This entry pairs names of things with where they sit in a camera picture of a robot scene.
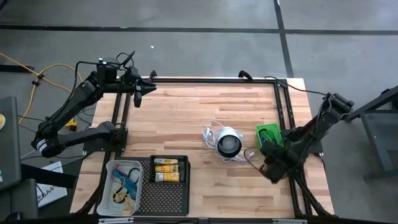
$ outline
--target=perforated tray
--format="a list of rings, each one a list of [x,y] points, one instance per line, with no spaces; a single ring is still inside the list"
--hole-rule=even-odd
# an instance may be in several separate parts
[[[141,202],[135,215],[145,216],[187,216],[189,213],[190,169],[186,183],[160,184],[150,183],[149,157],[118,157],[117,160],[133,160],[141,163],[143,173]]]

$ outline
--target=blue object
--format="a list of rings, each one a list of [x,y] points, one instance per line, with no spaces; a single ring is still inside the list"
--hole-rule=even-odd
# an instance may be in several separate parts
[[[122,183],[124,179],[124,187],[129,191],[129,195],[131,199],[135,200],[136,199],[136,194],[137,194],[137,185],[126,175],[123,174],[122,172],[118,171],[117,169],[114,169],[112,171],[112,174],[118,178]]]

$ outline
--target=yellow cable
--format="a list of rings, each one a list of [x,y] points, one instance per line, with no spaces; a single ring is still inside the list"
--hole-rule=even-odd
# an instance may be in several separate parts
[[[74,69],[73,67],[71,67],[70,65],[66,65],[66,64],[63,64],[63,63],[56,63],[56,64],[53,64],[53,65],[50,65],[50,66],[44,68],[40,73],[37,73],[37,72],[31,70],[30,68],[26,67],[25,65],[23,65],[23,64],[21,64],[21,63],[19,63],[19,62],[17,62],[16,60],[14,60],[14,59],[8,57],[7,55],[5,55],[5,54],[3,54],[3,53],[0,53],[0,55],[3,56],[3,57],[5,57],[5,58],[7,58],[8,60],[10,60],[10,61],[12,61],[12,62],[18,64],[18,65],[20,65],[20,66],[23,67],[24,69],[26,69],[26,70],[32,72],[33,74],[35,74],[35,75],[37,75],[37,76],[39,76],[40,74],[44,73],[44,72],[47,71],[49,68],[52,68],[52,67],[55,67],[55,66],[64,66],[64,67],[70,68],[70,69],[72,69],[73,71],[75,71],[75,69]],[[80,81],[82,82],[83,79],[81,78],[81,75],[80,75],[79,73],[77,73],[77,74],[78,74],[78,76],[79,76]],[[59,87],[59,88],[63,88],[64,90],[66,90],[66,91],[68,91],[68,92],[71,92],[70,89],[68,89],[67,87],[65,87],[65,86],[63,86],[63,85],[59,85],[59,84],[56,84],[56,83],[54,83],[54,82],[51,82],[51,81],[48,80],[47,78],[43,78],[43,79],[44,79],[46,82],[48,82],[49,84],[53,85],[53,86],[56,86],[56,87]],[[30,94],[29,105],[28,105],[27,109],[25,110],[24,116],[26,116],[26,115],[28,114],[28,112],[29,112],[29,110],[30,110],[30,107],[32,106],[35,88],[36,88],[36,86],[34,85],[34,86],[33,86],[33,89],[32,89],[32,93]],[[21,119],[19,120],[18,124],[20,124],[20,123],[22,122],[23,119],[24,119],[24,118],[21,118]]]

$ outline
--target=white paper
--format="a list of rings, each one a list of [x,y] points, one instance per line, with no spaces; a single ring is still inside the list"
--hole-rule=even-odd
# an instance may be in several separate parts
[[[62,164],[59,161],[59,162],[50,164],[48,166],[45,166],[42,169],[52,170],[52,169],[58,167],[58,168],[54,169],[53,172],[63,173],[62,167],[60,167],[60,166],[62,166]],[[47,185],[47,184],[37,184],[37,185],[40,187],[40,189],[44,193],[44,198],[42,200],[40,200],[42,198],[42,192],[39,190],[38,187],[36,187],[37,201],[40,200],[39,208],[68,195],[67,189],[65,187],[57,187],[57,186],[51,186],[51,185]]]

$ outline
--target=wooden tabletop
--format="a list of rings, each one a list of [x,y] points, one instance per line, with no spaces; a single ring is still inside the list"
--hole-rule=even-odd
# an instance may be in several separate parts
[[[301,78],[289,84],[305,89]],[[289,88],[296,126],[311,118],[307,94]],[[285,109],[284,94],[281,91]],[[115,94],[105,94],[98,103],[93,126],[110,121]],[[120,106],[118,122],[123,112]],[[268,84],[157,84],[157,90],[144,96],[140,108],[130,105],[129,129],[124,157],[149,157],[154,154],[187,155],[191,163],[189,217],[269,218],[293,217],[289,181],[272,184],[247,162],[225,163],[206,147],[200,127],[215,119],[243,133],[243,147],[256,145],[256,126],[277,123],[274,87]],[[77,211],[97,187],[104,153],[95,152],[81,166],[71,212]],[[264,156],[256,153],[260,166]],[[319,158],[305,163],[307,184],[314,196],[333,213],[325,171]],[[298,188],[300,208],[304,211]]]

